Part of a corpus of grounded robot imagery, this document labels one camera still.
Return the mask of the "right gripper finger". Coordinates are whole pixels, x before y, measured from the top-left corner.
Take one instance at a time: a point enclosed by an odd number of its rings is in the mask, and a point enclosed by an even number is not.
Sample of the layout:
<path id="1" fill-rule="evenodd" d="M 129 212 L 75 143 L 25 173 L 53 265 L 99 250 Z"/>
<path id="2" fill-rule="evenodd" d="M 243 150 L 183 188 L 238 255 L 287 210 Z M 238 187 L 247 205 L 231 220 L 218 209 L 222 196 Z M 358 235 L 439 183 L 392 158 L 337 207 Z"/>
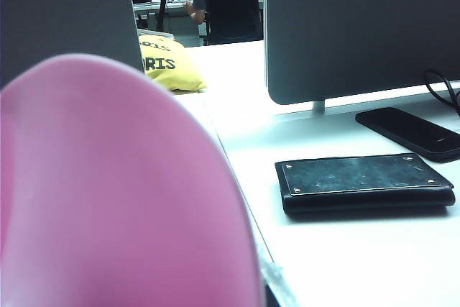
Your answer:
<path id="1" fill-rule="evenodd" d="M 259 252 L 259 266 L 264 280 L 267 306 L 298 306 L 283 276 L 282 268 L 266 252 Z"/>

